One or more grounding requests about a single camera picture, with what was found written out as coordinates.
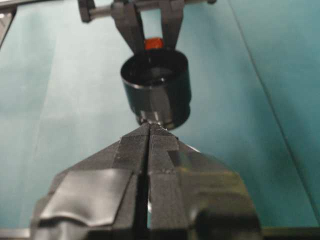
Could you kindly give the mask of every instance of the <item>black plastic part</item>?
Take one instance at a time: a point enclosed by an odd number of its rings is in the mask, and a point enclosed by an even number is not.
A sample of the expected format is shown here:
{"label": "black plastic part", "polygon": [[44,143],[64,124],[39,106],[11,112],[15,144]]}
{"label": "black plastic part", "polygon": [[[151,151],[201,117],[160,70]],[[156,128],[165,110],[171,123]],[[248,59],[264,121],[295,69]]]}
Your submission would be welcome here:
{"label": "black plastic part", "polygon": [[165,48],[145,50],[124,63],[121,76],[139,124],[173,129],[188,119],[191,88],[188,59],[183,53]]}

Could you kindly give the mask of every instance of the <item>teal background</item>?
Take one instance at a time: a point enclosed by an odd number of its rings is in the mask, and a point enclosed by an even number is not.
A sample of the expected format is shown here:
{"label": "teal background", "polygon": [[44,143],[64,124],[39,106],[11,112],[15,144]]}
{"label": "teal background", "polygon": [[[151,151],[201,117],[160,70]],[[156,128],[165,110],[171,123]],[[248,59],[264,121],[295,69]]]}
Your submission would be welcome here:
{"label": "teal background", "polygon": [[[319,13],[318,0],[185,7],[191,115],[172,132],[240,173],[263,226],[320,222]],[[142,17],[159,36],[159,11]],[[19,6],[0,49],[0,228],[27,227],[56,173],[137,127],[120,78],[131,55],[75,0]]]}

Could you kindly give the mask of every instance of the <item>black cylindrical cap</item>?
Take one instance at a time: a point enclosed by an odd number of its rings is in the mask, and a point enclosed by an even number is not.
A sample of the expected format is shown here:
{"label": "black cylindrical cap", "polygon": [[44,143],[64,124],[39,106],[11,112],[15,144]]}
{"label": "black cylindrical cap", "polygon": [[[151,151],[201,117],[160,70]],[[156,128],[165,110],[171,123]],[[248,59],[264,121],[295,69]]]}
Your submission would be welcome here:
{"label": "black cylindrical cap", "polygon": [[187,57],[173,49],[135,54],[121,68],[131,110],[139,124],[173,129],[189,117],[191,89]]}

